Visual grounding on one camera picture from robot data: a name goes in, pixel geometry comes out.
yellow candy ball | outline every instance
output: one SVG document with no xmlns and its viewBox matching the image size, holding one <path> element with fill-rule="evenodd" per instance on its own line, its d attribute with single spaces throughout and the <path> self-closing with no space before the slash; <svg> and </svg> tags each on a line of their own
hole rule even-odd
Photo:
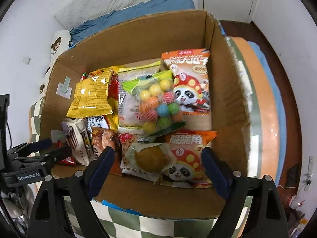
<svg viewBox="0 0 317 238">
<path fill-rule="evenodd" d="M 152 121 L 146 121 L 143 124 L 142 128 L 145 133 L 153 133 L 156 130 L 156 124 Z"/>
<path fill-rule="evenodd" d="M 162 94 L 162 90 L 159 84 L 153 84 L 152 86 L 150 86 L 149 91 L 151 96 L 155 97 Z"/>
<path fill-rule="evenodd" d="M 142 100 L 142 101 L 146 101 L 146 100 L 148 100 L 149 98 L 150 98 L 150 92 L 148 91 L 148 90 L 142 90 L 141 92 L 140 92 L 140 99 Z"/>
<path fill-rule="evenodd" d="M 161 80 L 159 85 L 163 91 L 166 91 L 171 87 L 171 82 L 169 80 Z"/>
</svg>

colorful candy ball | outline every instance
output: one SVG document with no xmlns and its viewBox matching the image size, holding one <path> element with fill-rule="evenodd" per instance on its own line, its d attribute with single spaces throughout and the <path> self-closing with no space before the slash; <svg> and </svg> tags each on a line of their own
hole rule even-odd
<svg viewBox="0 0 317 238">
<path fill-rule="evenodd" d="M 180 111 L 180 106 L 178 103 L 173 102 L 168 105 L 168 111 L 171 115 L 176 115 Z"/>
<path fill-rule="evenodd" d="M 180 112 L 178 112 L 176 115 L 173 115 L 173 116 L 172 116 L 172 119 L 173 119 L 174 122 L 184 121 L 183 112 L 180 111 Z"/>
<path fill-rule="evenodd" d="M 146 101 L 146 100 L 148 100 L 149 98 L 150 98 L 150 92 L 147 90 L 147 89 L 145 89 L 145 90 L 142 90 L 141 92 L 140 92 L 140 99 L 142 100 L 142 101 Z"/>
<path fill-rule="evenodd" d="M 142 126 L 145 133 L 153 133 L 156 131 L 156 124 L 152 121 L 146 121 Z"/>
<path fill-rule="evenodd" d="M 147 121 L 156 121 L 158 118 L 157 112 L 153 109 L 148 110 L 144 116 Z"/>
<path fill-rule="evenodd" d="M 141 115 L 144 115 L 148 110 L 150 110 L 149 104 L 147 102 L 141 103 L 139 110 Z"/>
<path fill-rule="evenodd" d="M 166 91 L 171 87 L 172 84 L 169 80 L 161 80 L 159 85 L 163 91 Z"/>
<path fill-rule="evenodd" d="M 157 107 L 157 112 L 160 117 L 169 116 L 168 107 L 165 104 L 161 104 Z"/>
<path fill-rule="evenodd" d="M 154 96 L 150 97 L 146 102 L 148 104 L 149 109 L 155 109 L 159 106 L 159 100 L 157 97 Z"/>
<path fill-rule="evenodd" d="M 165 92 L 163 94 L 163 99 L 167 104 L 174 102 L 174 93 L 172 91 Z"/>
<path fill-rule="evenodd" d="M 149 88 L 151 96 L 158 96 L 162 94 L 162 90 L 159 84 L 153 84 Z"/>
<path fill-rule="evenodd" d="M 169 117 L 161 117 L 158 121 L 158 126 L 161 129 L 166 129 L 167 127 L 169 127 L 172 124 L 172 121 Z"/>
</svg>

panda face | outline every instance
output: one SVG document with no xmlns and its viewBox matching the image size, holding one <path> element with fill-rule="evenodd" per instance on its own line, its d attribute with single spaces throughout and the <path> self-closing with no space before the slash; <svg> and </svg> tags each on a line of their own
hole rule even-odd
<svg viewBox="0 0 317 238">
<path fill-rule="evenodd" d="M 194 179 L 195 172 L 184 164 L 176 163 L 174 167 L 168 170 L 168 176 L 173 181 L 187 181 Z"/>
<path fill-rule="evenodd" d="M 175 87 L 174 93 L 180 105 L 194 104 L 198 99 L 197 92 L 193 93 L 193 91 L 187 87 Z"/>
</svg>

green candy ball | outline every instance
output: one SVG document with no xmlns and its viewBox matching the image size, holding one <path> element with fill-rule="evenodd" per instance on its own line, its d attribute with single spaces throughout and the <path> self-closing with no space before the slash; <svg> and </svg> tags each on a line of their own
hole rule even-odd
<svg viewBox="0 0 317 238">
<path fill-rule="evenodd" d="M 158 120 L 158 126 L 161 128 L 161 129 L 166 129 L 167 127 L 169 127 L 170 125 L 172 124 L 172 121 L 169 117 L 161 117 L 159 120 Z"/>
<path fill-rule="evenodd" d="M 180 111 L 180 107 L 177 103 L 172 103 L 168 105 L 168 111 L 170 115 L 176 115 Z"/>
</svg>

orange snack bag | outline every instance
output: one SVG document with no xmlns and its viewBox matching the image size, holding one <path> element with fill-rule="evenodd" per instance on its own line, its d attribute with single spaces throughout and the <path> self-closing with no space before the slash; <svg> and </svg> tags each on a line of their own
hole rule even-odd
<svg viewBox="0 0 317 238">
<path fill-rule="evenodd" d="M 174 167 L 164 171 L 160 183 L 182 188 L 210 188 L 212 183 L 201 163 L 201 152 L 217 135 L 216 131 L 180 129 L 165 136 L 177 159 Z"/>
<path fill-rule="evenodd" d="M 173 92 L 184 114 L 207 114 L 210 111 L 207 49 L 190 49 L 162 53 L 172 70 Z"/>
</svg>

